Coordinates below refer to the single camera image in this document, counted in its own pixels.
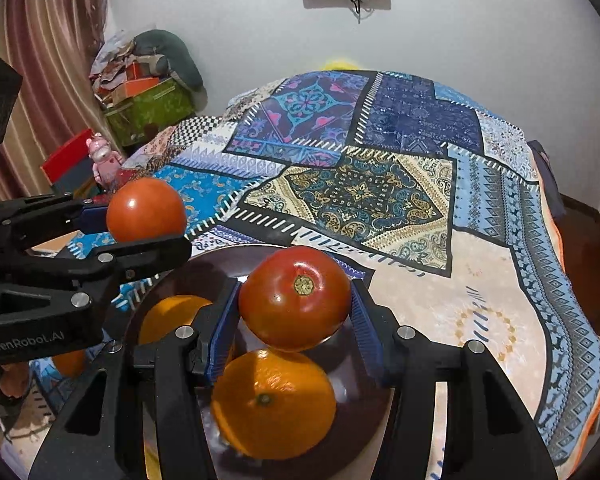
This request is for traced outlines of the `dark green plush pillow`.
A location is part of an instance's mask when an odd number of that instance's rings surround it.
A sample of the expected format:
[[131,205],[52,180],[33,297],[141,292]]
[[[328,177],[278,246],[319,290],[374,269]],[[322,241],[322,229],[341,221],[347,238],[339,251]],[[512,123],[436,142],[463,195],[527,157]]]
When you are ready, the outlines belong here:
[[133,53],[136,56],[161,56],[160,62],[166,62],[169,75],[190,91],[198,91],[204,85],[188,47],[172,32],[163,29],[142,32],[134,38]]

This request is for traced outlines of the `patchwork blue bedspread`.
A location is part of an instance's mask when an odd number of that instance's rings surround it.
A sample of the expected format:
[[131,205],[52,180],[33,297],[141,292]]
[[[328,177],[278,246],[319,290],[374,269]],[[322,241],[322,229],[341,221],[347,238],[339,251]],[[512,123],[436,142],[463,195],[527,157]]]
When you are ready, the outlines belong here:
[[[439,344],[480,340],[516,389],[550,453],[556,478],[578,469],[600,414],[600,336],[564,265],[562,239],[524,133],[466,96],[414,75],[304,73],[243,94],[220,117],[184,120],[127,159],[108,200],[140,178],[163,180],[185,206],[190,256],[228,246],[315,248],[350,284],[360,280]],[[32,249],[83,259],[117,242],[74,231]],[[52,426],[108,344],[135,347],[125,329],[159,275],[124,283],[102,339],[77,378],[52,357],[0,365],[0,404],[31,382]],[[436,387],[426,477],[442,478],[448,386]],[[155,388],[143,391],[146,476],[162,478]]]

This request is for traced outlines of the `grey bag on floor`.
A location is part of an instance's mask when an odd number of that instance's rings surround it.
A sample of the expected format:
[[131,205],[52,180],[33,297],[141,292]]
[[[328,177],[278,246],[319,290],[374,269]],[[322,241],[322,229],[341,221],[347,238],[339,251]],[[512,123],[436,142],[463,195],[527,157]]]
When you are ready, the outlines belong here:
[[542,178],[543,190],[548,208],[550,208],[550,214],[554,220],[564,218],[567,211],[562,196],[559,193],[552,166],[550,166],[550,158],[544,146],[538,140],[531,140],[528,142],[528,145]]

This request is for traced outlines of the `red tomato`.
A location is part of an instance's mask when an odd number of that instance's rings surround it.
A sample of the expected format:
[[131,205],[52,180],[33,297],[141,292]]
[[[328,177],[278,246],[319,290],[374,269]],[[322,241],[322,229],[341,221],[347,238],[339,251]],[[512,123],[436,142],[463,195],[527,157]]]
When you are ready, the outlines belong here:
[[137,242],[183,236],[187,217],[181,196],[171,185],[156,178],[140,178],[111,197],[106,226],[116,242]]
[[318,346],[346,320],[351,284],[320,250],[294,246],[274,252],[242,284],[239,313],[268,346],[300,352]]

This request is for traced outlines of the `large orange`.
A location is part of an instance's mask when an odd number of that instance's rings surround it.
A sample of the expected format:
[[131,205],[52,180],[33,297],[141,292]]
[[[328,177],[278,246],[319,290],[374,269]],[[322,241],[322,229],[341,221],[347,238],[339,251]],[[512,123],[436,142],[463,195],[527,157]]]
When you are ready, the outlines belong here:
[[211,302],[194,295],[175,295],[157,302],[144,316],[139,344],[153,344],[180,326],[193,322],[198,311]]
[[210,408],[236,451],[257,460],[290,460],[327,436],[337,400],[324,370],[307,356],[259,349],[227,364]]

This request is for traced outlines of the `dark purple plate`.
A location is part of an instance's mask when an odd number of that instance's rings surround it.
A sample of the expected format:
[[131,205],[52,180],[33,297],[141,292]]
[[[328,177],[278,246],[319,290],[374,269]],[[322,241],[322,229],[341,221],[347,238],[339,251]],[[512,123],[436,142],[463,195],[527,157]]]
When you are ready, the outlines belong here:
[[[128,344],[137,344],[146,313],[160,300],[176,295],[218,298],[226,278],[244,280],[278,248],[274,245],[228,246],[195,256],[184,266],[155,278],[125,329]],[[337,414],[320,444],[292,460],[254,460],[221,438],[210,411],[211,392],[196,391],[204,435],[220,479],[367,479],[372,474],[384,435],[391,391],[367,375],[350,322],[318,347],[306,352],[323,367],[334,388]]]

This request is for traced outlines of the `pink toy figure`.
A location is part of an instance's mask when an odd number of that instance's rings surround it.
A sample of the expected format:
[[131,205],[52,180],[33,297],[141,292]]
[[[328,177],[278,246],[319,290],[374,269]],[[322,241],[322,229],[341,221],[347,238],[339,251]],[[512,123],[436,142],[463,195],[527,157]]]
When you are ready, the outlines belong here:
[[86,140],[87,154],[92,161],[92,173],[97,184],[111,191],[122,169],[124,158],[107,140],[96,132]]

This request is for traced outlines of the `small mandarin orange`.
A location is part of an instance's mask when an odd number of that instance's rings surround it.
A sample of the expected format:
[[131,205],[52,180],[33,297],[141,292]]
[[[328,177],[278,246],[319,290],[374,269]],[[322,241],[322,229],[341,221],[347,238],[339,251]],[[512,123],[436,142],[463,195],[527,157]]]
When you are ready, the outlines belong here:
[[52,357],[52,361],[56,370],[62,376],[69,378],[79,377],[90,362],[84,350],[58,354]]

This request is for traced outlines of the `green storage box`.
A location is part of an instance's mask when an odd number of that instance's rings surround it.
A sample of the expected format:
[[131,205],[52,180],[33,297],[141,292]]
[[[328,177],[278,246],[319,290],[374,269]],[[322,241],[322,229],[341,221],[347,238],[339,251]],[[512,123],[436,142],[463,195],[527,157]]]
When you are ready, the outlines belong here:
[[126,148],[149,142],[194,113],[192,94],[169,78],[111,107],[105,118],[114,140]]

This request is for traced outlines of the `striped red curtain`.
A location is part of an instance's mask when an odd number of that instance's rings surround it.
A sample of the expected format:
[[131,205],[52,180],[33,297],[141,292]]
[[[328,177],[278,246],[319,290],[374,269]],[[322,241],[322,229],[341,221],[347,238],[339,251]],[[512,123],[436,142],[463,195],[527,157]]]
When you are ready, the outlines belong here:
[[88,79],[107,0],[0,0],[0,57],[22,77],[0,146],[0,200],[45,194],[42,163],[75,134],[108,126]]

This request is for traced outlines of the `red box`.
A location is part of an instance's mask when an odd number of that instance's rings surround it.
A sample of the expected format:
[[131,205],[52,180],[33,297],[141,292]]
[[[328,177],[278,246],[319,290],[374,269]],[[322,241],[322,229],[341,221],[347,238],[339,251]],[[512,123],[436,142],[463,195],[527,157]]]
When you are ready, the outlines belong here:
[[90,182],[92,161],[88,156],[86,141],[94,131],[87,128],[73,136],[42,163],[41,170],[55,192],[76,192]]

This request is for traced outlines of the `yellow plush object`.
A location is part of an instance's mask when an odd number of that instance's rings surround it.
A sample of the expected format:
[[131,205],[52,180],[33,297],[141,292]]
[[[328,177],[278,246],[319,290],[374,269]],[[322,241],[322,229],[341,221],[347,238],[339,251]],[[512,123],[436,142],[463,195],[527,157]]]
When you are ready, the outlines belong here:
[[336,70],[337,72],[342,72],[343,70],[359,70],[360,66],[348,60],[330,60],[326,62],[321,70],[325,72],[330,72],[331,70]]

